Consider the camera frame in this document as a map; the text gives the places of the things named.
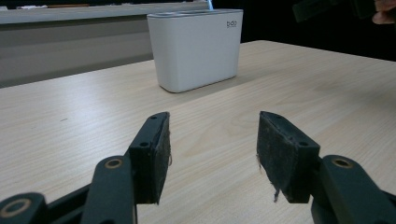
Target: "wood grain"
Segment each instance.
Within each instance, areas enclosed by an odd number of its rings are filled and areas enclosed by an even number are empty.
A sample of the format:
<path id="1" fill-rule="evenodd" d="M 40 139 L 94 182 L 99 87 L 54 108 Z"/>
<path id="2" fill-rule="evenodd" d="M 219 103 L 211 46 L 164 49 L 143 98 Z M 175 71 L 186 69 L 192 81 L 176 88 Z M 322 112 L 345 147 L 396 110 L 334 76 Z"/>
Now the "wood grain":
<path id="1" fill-rule="evenodd" d="M 278 113 L 357 161 L 396 194 L 396 63 L 269 41 L 241 45 L 235 78 L 183 93 L 158 86 L 153 61 L 0 89 L 0 200 L 51 202 L 123 154 L 147 117 L 171 113 L 173 164 L 140 223 L 313 223 L 256 161 L 260 111 Z"/>

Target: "gray wall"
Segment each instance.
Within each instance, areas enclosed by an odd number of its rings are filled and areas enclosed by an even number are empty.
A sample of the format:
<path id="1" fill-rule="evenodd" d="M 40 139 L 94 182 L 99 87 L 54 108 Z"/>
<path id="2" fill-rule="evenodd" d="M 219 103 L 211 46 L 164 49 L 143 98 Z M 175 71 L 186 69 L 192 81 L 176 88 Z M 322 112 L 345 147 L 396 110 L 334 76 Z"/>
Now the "gray wall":
<path id="1" fill-rule="evenodd" d="M 0 25 L 0 86 L 152 59 L 146 15 Z"/>

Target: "white bin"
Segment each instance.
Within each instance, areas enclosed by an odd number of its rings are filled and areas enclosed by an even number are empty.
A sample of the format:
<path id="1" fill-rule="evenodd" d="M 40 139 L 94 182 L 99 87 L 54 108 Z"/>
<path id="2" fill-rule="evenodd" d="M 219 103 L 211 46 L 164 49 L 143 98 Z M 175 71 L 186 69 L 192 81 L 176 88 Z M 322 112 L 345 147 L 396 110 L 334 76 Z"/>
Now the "white bin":
<path id="1" fill-rule="evenodd" d="M 242 17 L 241 9 L 148 14 L 160 86 L 181 92 L 235 77 Z"/>

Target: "white plastic container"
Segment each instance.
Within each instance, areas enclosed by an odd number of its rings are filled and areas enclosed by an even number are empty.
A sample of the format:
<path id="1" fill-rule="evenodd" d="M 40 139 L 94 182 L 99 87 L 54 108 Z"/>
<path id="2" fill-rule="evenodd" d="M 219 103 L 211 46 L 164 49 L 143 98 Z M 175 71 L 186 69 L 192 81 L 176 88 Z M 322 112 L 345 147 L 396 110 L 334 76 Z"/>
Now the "white plastic container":
<path id="1" fill-rule="evenodd" d="M 160 86 L 182 92 L 235 77 L 242 17 L 241 9 L 148 14 Z"/>

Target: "light wood table surface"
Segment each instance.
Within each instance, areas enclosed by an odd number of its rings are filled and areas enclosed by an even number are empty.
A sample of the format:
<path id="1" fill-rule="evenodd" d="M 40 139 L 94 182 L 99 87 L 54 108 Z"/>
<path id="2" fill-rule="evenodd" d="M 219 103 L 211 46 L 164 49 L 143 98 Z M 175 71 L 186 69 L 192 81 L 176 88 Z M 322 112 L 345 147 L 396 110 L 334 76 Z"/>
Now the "light wood table surface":
<path id="1" fill-rule="evenodd" d="M 273 203 L 256 160 L 262 110 L 396 194 L 396 63 L 255 41 L 241 45 L 237 77 L 183 93 L 159 87 L 154 61 L 0 89 L 0 200 L 37 191 L 49 203 L 85 186 L 169 111 L 173 164 L 139 223 L 313 223 L 310 204 Z"/>

